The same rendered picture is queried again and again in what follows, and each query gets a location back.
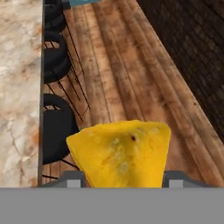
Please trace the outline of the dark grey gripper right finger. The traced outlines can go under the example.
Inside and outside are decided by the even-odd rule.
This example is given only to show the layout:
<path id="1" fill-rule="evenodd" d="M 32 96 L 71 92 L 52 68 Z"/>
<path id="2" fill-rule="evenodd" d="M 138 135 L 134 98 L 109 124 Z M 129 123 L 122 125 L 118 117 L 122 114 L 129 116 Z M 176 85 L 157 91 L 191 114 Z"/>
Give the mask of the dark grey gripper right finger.
<path id="1" fill-rule="evenodd" d="M 189 178 L 182 171 L 165 171 L 162 187 L 166 188 L 194 188 L 207 187 L 207 184 Z"/>

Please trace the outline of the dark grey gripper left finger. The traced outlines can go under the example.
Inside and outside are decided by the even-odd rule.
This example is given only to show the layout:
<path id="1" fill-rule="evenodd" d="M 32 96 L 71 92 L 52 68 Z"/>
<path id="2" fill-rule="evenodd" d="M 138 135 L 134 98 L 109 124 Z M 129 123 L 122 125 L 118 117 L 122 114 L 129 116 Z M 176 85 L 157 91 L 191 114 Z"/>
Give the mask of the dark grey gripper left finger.
<path id="1" fill-rule="evenodd" d="M 58 179 L 44 184 L 44 187 L 85 188 L 86 177 L 83 171 L 64 171 Z"/>

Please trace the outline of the yellow cheese wedge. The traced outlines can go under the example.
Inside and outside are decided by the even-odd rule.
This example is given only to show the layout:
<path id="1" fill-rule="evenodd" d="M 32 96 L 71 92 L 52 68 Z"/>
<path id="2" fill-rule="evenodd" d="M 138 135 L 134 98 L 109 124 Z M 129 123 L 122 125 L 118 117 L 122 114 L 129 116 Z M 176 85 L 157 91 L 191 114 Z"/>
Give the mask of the yellow cheese wedge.
<path id="1" fill-rule="evenodd" d="M 165 122 L 101 123 L 66 139 L 74 162 L 95 188 L 160 188 L 171 140 Z"/>

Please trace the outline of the blue box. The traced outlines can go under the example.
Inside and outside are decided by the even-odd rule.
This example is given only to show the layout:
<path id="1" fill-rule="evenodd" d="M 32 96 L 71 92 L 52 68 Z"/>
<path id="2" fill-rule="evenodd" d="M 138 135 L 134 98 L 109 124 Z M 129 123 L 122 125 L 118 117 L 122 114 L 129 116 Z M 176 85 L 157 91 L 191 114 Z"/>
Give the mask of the blue box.
<path id="1" fill-rule="evenodd" d="M 84 4 L 92 4 L 92 3 L 98 3 L 101 0 L 69 0 L 69 3 L 71 7 L 76 7 Z"/>

